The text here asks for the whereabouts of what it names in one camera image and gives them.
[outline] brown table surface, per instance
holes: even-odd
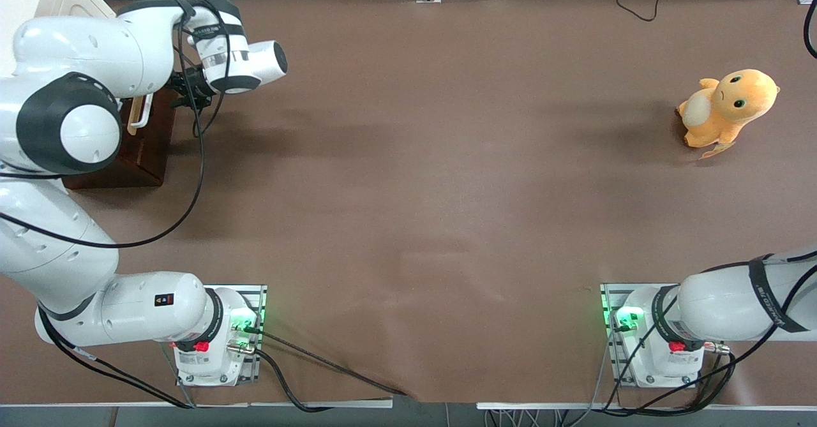
[[[682,281],[817,239],[817,61],[795,0],[661,0],[653,23],[613,0],[236,3],[251,41],[280,40],[290,75],[228,96],[195,211],[123,250],[119,272],[268,284],[269,331],[418,400],[587,401],[600,283]],[[782,87],[776,105],[695,162],[674,106],[700,78],[746,67]],[[190,119],[176,118],[162,188],[74,194],[114,240],[153,235],[187,206]],[[7,278],[0,290],[0,401],[151,400],[41,343],[33,298]],[[95,351],[174,390],[155,343]],[[385,395],[272,352],[303,400]],[[817,404],[813,354],[765,345],[720,402]],[[264,367],[259,384],[193,397],[283,393]]]

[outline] red button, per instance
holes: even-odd
[[[671,341],[669,343],[669,351],[670,352],[683,352],[686,350],[686,346],[684,343],[680,341]]]

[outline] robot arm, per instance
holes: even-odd
[[[172,30],[183,17],[202,61],[192,69],[195,92],[241,93],[286,74],[277,43],[248,44],[239,9],[227,0],[209,2],[219,17],[202,0],[146,0],[116,19],[24,23],[14,38],[17,69],[0,93],[0,160],[29,173],[82,174],[108,165],[121,141],[115,99],[165,85],[175,56]]]
[[[227,0],[146,0],[116,19],[29,20],[15,34],[17,69],[0,79],[0,214],[79,241],[113,243],[59,181],[6,175],[108,165],[122,138],[117,99],[153,93],[171,79],[175,26],[189,33],[202,61],[186,78],[197,96],[245,92],[287,72],[277,43],[247,43],[239,10]],[[236,338],[231,324],[255,316],[240,294],[205,288],[190,273],[117,275],[118,263],[117,250],[0,220],[0,273],[37,298],[65,339],[79,346],[172,342],[180,374],[194,375],[199,386],[235,384],[243,356],[227,351]],[[50,341],[38,313],[34,320]]]
[[[614,320],[625,352],[635,352],[636,383],[681,386],[697,377],[706,342],[756,341],[772,326],[770,340],[817,341],[815,249],[715,267],[680,285],[634,290]]]

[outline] black strap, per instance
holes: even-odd
[[[207,288],[207,294],[213,300],[213,319],[210,321],[210,326],[198,338],[190,341],[176,341],[176,348],[182,352],[193,352],[193,345],[200,342],[210,342],[216,337],[219,328],[221,328],[221,320],[224,318],[224,308],[221,307],[221,298],[218,297],[213,288]]]
[[[768,258],[768,255],[749,261],[749,281],[752,282],[752,289],[755,290],[755,296],[758,297],[758,301],[774,325],[779,326],[789,333],[808,331],[786,315],[782,308],[780,308],[780,304],[777,302],[768,284],[768,276],[767,272],[765,272],[765,264],[763,263],[766,258]]]
[[[233,23],[225,23],[223,28],[219,23],[216,23],[215,25],[199,26],[198,28],[190,31],[190,35],[193,37],[193,43],[198,43],[201,40],[212,40],[213,38],[223,36],[224,34],[229,34],[231,36],[247,35],[244,32],[243,26]]]
[[[666,342],[671,341],[678,341],[684,343],[686,346],[687,351],[695,351],[703,346],[703,341],[693,340],[688,336],[681,336],[677,334],[675,330],[669,326],[669,323],[666,322],[666,319],[663,314],[663,300],[666,298],[666,295],[678,288],[679,285],[665,285],[664,287],[659,288],[657,291],[656,296],[653,297],[653,304],[652,304],[652,313],[653,313],[653,322],[656,323],[656,331],[661,334],[661,337]]]

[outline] plush toy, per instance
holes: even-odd
[[[780,87],[758,70],[736,71],[722,80],[700,80],[701,89],[678,107],[678,114],[688,132],[684,142],[689,147],[715,149],[701,159],[723,153],[735,144],[741,128],[771,108]]]

